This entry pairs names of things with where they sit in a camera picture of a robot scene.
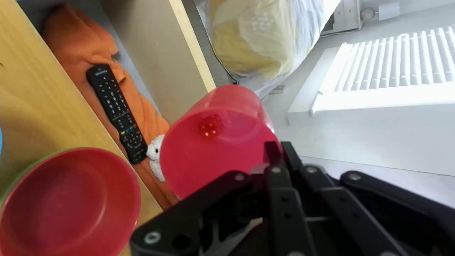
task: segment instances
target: white wall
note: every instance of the white wall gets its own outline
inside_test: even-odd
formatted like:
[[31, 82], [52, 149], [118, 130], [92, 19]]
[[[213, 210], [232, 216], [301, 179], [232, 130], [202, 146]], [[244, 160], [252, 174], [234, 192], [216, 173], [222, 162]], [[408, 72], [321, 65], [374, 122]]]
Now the white wall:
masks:
[[362, 0], [364, 5], [371, 5], [371, 7], [379, 2], [387, 2], [387, 1], [399, 1], [402, 14], [422, 11], [422, 9], [455, 2], [455, 0]]
[[368, 22], [360, 31], [345, 31], [338, 34], [323, 35], [317, 44], [317, 48], [338, 46], [341, 42], [357, 42], [365, 39], [375, 39], [382, 37], [392, 37], [401, 32], [412, 32], [419, 29], [428, 29], [438, 25], [455, 24], [455, 0], [452, 4], [438, 5], [426, 8], [424, 11], [405, 12], [398, 18]]

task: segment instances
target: red plastic cup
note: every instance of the red plastic cup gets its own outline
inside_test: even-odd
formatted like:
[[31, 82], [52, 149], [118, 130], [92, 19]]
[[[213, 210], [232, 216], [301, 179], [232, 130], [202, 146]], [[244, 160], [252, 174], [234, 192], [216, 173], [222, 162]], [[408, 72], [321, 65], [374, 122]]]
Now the red plastic cup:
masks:
[[183, 199], [227, 170], [249, 173], [264, 163], [267, 140], [279, 142], [257, 95], [240, 85], [223, 85], [170, 126], [161, 167]]

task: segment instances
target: white plastic bag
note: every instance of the white plastic bag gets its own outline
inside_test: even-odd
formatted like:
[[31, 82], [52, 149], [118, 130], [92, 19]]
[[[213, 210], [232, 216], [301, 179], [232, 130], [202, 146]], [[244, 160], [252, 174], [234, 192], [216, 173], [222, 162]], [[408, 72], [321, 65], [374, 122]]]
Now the white plastic bag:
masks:
[[323, 0], [195, 0], [215, 55], [259, 96], [307, 56], [327, 21]]

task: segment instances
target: black plastic object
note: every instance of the black plastic object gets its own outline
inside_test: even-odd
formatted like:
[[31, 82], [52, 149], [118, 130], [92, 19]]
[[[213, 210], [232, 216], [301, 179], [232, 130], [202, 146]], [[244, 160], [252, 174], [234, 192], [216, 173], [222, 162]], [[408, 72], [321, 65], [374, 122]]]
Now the black plastic object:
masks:
[[116, 128], [129, 162], [132, 165], [142, 162], [146, 157], [148, 146], [111, 66], [108, 64], [97, 64], [87, 69], [85, 75], [111, 123]]
[[333, 179], [303, 165], [288, 142], [283, 153], [273, 142], [264, 147], [263, 173], [210, 182], [136, 229], [132, 254], [455, 254], [453, 209], [362, 172]]

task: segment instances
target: red cup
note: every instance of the red cup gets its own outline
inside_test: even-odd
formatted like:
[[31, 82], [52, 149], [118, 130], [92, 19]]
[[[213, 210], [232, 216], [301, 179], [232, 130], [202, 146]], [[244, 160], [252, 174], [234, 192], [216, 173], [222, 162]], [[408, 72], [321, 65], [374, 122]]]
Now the red cup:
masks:
[[267, 140], [279, 142], [257, 95], [223, 85], [170, 126], [161, 146], [161, 167], [183, 199], [227, 170], [249, 173], [264, 163]]
[[77, 147], [30, 166], [0, 201], [3, 256], [114, 256], [135, 229], [141, 190], [119, 156]]

